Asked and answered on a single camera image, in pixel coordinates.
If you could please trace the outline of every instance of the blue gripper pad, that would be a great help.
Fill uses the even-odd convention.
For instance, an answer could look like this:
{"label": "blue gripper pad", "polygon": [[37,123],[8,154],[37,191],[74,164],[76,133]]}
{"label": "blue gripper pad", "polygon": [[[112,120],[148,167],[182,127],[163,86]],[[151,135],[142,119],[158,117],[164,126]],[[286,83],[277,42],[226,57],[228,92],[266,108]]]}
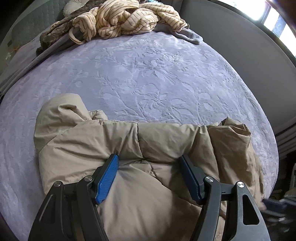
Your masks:
{"label": "blue gripper pad", "polygon": [[181,156],[179,158],[179,167],[180,167],[180,171],[182,173],[184,182],[189,190],[191,198],[197,203],[202,202],[202,197],[200,195],[200,186],[193,174],[191,167],[185,160],[184,156]]}
{"label": "blue gripper pad", "polygon": [[98,191],[96,193],[96,202],[100,204],[107,198],[108,192],[111,188],[115,175],[119,167],[119,157],[114,155],[109,166],[105,170],[101,180],[98,183]]}

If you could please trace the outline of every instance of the window frame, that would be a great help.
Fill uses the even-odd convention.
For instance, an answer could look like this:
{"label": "window frame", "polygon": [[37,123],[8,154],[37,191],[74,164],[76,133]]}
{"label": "window frame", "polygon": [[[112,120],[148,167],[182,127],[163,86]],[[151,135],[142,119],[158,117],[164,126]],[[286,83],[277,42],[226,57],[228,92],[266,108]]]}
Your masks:
{"label": "window frame", "polygon": [[246,18],[251,23],[256,25],[260,30],[262,30],[265,34],[267,34],[282,49],[282,51],[287,55],[287,57],[290,59],[290,61],[293,63],[293,65],[296,68],[296,57],[291,53],[291,51],[286,47],[286,45],[272,31],[270,31],[267,27],[264,26],[264,22],[268,16],[270,9],[274,8],[280,14],[280,16],[284,19],[284,21],[286,22],[286,24],[289,26],[292,33],[296,37],[296,28],[291,24],[292,21],[284,13],[284,11],[281,8],[279,8],[277,5],[275,5],[272,2],[272,0],[265,0],[266,8],[265,8],[264,14],[258,20],[253,20],[251,17],[249,17],[247,14],[243,13],[242,11],[238,10],[237,8],[230,6],[227,3],[221,2],[219,0],[207,0],[207,1],[210,1],[212,3],[216,3],[222,7],[225,7],[227,9],[241,15],[242,17]]}

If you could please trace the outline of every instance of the bright window pane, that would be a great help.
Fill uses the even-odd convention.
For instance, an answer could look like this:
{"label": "bright window pane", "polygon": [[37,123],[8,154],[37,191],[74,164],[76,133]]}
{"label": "bright window pane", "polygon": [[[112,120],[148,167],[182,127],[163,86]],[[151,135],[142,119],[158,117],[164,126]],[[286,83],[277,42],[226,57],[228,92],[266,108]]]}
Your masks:
{"label": "bright window pane", "polygon": [[264,13],[265,0],[219,0],[237,8],[254,20],[258,20]]}
{"label": "bright window pane", "polygon": [[278,18],[279,18],[279,13],[274,8],[271,8],[264,22],[264,26],[267,27],[270,31],[272,31]]}
{"label": "bright window pane", "polygon": [[284,45],[291,51],[291,53],[296,56],[296,37],[293,32],[286,24],[283,32],[281,33],[279,39],[283,42]]}

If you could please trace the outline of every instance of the striped fabric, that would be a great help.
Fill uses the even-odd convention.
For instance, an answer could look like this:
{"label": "striped fabric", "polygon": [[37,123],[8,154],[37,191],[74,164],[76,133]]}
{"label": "striped fabric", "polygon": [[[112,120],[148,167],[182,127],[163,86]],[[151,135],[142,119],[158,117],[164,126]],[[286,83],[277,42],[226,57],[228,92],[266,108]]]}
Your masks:
{"label": "striped fabric", "polygon": [[157,23],[170,25],[173,31],[181,31],[187,23],[172,6],[158,2],[139,4],[137,0],[107,0],[99,7],[73,19],[73,28],[83,32],[83,41],[76,39],[73,28],[69,36],[76,44],[88,42],[99,34],[103,39],[116,38],[123,34],[151,32]]}

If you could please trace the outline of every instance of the window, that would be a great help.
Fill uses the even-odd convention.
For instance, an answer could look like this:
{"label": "window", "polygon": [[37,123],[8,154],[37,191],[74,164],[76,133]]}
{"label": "window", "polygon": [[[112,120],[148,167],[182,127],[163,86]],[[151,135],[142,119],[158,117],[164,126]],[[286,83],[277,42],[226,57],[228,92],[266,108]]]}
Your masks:
{"label": "window", "polygon": [[218,0],[226,3],[273,32],[296,57],[296,37],[282,16],[265,0]]}

